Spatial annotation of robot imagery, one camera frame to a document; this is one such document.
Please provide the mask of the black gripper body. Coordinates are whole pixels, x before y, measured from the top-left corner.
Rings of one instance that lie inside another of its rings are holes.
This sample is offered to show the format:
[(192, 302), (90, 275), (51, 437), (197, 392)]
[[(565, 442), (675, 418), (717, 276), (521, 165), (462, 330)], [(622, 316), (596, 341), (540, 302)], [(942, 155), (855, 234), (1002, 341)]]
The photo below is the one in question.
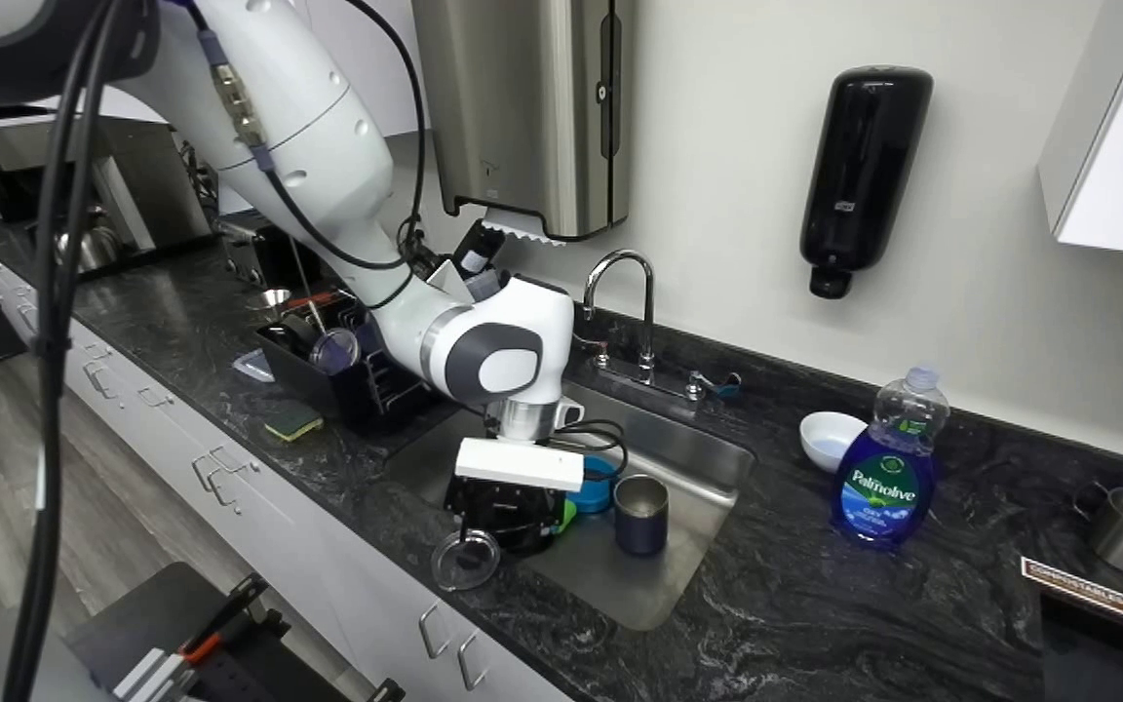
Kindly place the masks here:
[(450, 481), (443, 506), (471, 528), (558, 528), (570, 515), (560, 490), (488, 481)]

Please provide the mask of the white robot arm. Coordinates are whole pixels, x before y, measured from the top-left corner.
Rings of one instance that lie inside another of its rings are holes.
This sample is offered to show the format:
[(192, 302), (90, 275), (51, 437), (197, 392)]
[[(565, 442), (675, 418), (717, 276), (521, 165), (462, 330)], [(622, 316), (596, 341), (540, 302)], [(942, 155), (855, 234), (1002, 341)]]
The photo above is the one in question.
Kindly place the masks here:
[(354, 293), (435, 394), (493, 423), (456, 445), (479, 484), (574, 490), (583, 455), (547, 442), (574, 302), (508, 282), (471, 302), (411, 275), (383, 228), (392, 155), (359, 89), (287, 0), (0, 0), (0, 102), (119, 89), (162, 117)]

